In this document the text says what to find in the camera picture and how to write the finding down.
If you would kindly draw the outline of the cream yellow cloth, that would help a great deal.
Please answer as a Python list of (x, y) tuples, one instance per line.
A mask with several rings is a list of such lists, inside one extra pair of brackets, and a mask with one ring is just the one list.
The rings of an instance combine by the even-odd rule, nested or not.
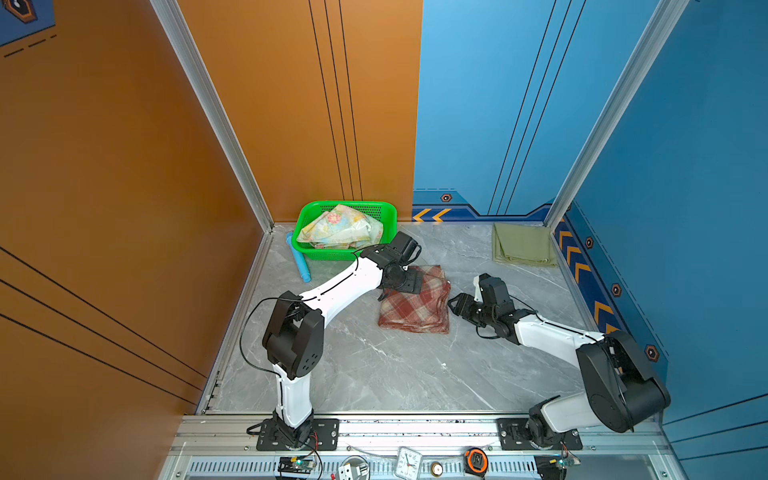
[(299, 243), (315, 249), (356, 250), (378, 244), (383, 236), (381, 221), (346, 205), (337, 205), (304, 226)]

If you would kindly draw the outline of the olive green skirt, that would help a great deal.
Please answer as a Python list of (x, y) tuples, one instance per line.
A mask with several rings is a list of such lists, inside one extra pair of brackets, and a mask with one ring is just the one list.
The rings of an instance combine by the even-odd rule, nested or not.
[(551, 232), (544, 226), (495, 223), (492, 229), (492, 258), (501, 264), (557, 266)]

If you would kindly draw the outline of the white square clock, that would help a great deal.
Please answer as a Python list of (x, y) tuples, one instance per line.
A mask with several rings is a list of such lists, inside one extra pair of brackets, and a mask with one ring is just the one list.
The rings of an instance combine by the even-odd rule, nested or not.
[(408, 447), (400, 447), (395, 465), (395, 477), (401, 480), (417, 480), (421, 471), (422, 458), (421, 453)]

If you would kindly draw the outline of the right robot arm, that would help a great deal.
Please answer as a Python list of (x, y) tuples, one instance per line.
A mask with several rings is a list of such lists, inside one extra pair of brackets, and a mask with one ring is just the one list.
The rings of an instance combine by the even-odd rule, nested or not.
[(580, 428), (602, 425), (624, 433), (670, 406), (663, 380), (630, 334), (589, 332), (549, 320), (514, 300), (506, 283), (487, 273), (475, 277), (473, 285), (473, 295), (461, 293), (448, 301), (454, 315), (478, 330), (492, 328), (493, 340), (557, 357), (582, 377), (582, 392), (531, 407), (525, 425), (510, 437), (537, 449), (560, 447)]

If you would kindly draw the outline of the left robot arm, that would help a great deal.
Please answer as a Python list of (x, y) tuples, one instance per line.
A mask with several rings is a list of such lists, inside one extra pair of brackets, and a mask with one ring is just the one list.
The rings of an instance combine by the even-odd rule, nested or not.
[(325, 329), (346, 307), (373, 290), (417, 294), (423, 275), (412, 263), (421, 245), (404, 232), (364, 247), (353, 262), (320, 286), (279, 295), (262, 346), (277, 376), (277, 406), (268, 421), (291, 448), (312, 440), (311, 372), (324, 350)]

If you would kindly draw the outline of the red plaid skirt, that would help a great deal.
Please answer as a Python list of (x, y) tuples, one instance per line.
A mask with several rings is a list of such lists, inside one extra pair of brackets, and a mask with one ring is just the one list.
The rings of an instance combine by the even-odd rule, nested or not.
[(418, 294), (385, 290), (378, 326), (410, 333), (444, 334), (450, 332), (447, 302), (451, 284), (440, 265), (416, 266), (423, 274)]

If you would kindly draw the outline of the light blue tube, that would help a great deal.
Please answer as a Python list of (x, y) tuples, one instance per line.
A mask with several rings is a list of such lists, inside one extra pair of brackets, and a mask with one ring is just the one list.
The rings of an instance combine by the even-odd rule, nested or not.
[(285, 241), (288, 247), (290, 248), (290, 251), (292, 253), (293, 259), (295, 261), (295, 264), (297, 266), (301, 279), (305, 283), (309, 283), (312, 280), (311, 273), (304, 255), (300, 251), (298, 251), (296, 247), (293, 245), (293, 231), (289, 231), (286, 234)]

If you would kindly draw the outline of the orange black tape measure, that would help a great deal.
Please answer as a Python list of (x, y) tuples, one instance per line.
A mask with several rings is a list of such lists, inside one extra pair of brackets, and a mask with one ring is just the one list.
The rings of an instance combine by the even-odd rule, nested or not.
[(465, 474), (484, 479), (488, 468), (489, 460), (484, 450), (472, 447), (464, 452), (463, 470)]

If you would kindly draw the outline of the green circuit board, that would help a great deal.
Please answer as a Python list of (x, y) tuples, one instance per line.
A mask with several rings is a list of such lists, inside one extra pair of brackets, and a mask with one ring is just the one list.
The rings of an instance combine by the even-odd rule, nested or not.
[(276, 468), (278, 479), (309, 479), (319, 472), (319, 463), (310, 456), (281, 456)]

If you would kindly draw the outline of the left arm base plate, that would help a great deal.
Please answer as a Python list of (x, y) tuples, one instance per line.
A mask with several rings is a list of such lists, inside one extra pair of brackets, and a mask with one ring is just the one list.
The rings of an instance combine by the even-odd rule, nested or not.
[(340, 421), (336, 418), (310, 416), (296, 428), (281, 419), (265, 420), (258, 428), (258, 451), (287, 451), (314, 448), (320, 452), (335, 451), (339, 440)]

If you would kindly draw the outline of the white power plug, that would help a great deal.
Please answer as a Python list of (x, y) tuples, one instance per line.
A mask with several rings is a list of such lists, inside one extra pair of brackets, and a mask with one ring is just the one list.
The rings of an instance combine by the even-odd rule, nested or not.
[(350, 456), (341, 462), (337, 480), (369, 480), (371, 470), (369, 462), (358, 455)]

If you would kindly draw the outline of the green plastic basket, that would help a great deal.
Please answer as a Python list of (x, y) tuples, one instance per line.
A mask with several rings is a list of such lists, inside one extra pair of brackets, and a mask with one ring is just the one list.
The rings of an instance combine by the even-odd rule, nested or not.
[(384, 226), (384, 233), (378, 244), (391, 242), (398, 231), (398, 213), (390, 203), (381, 201), (314, 201), (303, 207), (293, 232), (293, 245), (308, 259), (317, 261), (353, 260), (355, 255), (362, 251), (363, 247), (356, 250), (315, 249), (309, 244), (297, 241), (297, 235), (304, 226), (317, 219), (322, 212), (330, 211), (337, 205), (352, 207), (381, 221)]

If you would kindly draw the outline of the right small circuit board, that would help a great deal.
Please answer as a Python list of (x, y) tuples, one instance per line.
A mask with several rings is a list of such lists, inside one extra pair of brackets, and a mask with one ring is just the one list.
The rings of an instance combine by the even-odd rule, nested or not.
[(571, 467), (579, 466), (581, 460), (577, 456), (565, 456), (551, 460), (550, 464), (555, 466), (558, 470), (565, 471)]

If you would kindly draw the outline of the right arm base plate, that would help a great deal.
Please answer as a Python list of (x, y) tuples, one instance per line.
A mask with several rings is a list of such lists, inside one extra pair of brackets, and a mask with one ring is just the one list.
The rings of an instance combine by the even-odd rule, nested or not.
[(554, 432), (537, 420), (505, 417), (496, 420), (497, 435), (504, 451), (583, 449), (581, 436), (576, 429)]

